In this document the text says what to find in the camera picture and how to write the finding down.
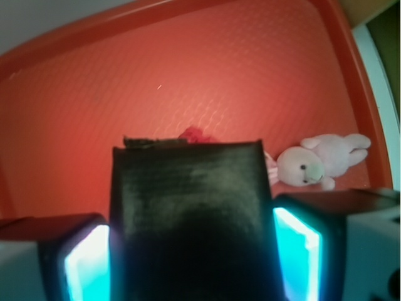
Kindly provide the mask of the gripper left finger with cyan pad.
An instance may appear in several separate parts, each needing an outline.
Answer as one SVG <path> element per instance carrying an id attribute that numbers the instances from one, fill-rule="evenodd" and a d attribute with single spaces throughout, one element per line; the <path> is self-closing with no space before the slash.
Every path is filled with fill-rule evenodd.
<path id="1" fill-rule="evenodd" d="M 110 227 L 96 213 L 1 220 L 1 300 L 109 300 Z"/>

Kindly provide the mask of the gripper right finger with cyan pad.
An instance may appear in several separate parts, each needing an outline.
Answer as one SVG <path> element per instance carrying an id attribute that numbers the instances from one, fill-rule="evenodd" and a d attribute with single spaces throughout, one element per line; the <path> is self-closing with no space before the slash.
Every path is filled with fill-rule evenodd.
<path id="1" fill-rule="evenodd" d="M 399 300 L 400 193 L 280 194 L 274 225 L 287 300 Z"/>

